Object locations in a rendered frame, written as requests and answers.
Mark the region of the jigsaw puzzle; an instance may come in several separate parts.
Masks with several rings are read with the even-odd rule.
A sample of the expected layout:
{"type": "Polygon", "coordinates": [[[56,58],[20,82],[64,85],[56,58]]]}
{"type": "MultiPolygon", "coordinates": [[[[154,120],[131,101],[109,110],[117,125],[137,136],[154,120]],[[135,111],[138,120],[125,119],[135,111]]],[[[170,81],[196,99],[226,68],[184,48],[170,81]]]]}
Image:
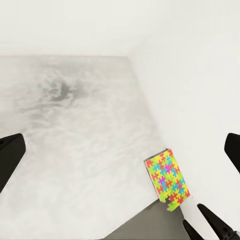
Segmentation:
{"type": "Polygon", "coordinates": [[[191,196],[171,149],[146,161],[145,165],[160,201],[166,203],[169,196],[168,211],[173,212],[191,196]]]}

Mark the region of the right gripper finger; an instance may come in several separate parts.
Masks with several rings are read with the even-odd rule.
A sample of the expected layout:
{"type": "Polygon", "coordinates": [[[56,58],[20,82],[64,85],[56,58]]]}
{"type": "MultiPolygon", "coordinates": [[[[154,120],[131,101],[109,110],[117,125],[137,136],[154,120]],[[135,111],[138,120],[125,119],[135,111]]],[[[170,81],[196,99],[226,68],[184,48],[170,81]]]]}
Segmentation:
{"type": "Polygon", "coordinates": [[[197,205],[197,208],[210,224],[219,240],[230,240],[236,234],[229,225],[211,212],[206,206],[200,203],[197,205]]]}
{"type": "Polygon", "coordinates": [[[182,223],[190,237],[190,240],[204,240],[186,220],[183,220],[182,223]]]}

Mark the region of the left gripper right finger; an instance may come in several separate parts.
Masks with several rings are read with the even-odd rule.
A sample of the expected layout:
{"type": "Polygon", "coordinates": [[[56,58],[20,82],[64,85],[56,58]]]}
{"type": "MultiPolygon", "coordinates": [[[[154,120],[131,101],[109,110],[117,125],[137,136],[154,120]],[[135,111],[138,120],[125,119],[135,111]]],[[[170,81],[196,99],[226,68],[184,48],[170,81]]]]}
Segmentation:
{"type": "Polygon", "coordinates": [[[240,135],[229,133],[225,141],[224,150],[240,173],[240,135]]]}

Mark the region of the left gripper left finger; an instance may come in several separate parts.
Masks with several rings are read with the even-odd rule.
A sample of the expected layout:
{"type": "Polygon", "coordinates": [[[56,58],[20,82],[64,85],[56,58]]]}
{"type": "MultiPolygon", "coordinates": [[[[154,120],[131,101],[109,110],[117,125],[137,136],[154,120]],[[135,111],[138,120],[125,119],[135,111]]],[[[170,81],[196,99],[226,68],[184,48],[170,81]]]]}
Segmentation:
{"type": "Polygon", "coordinates": [[[21,133],[0,138],[0,193],[26,152],[21,133]]]}

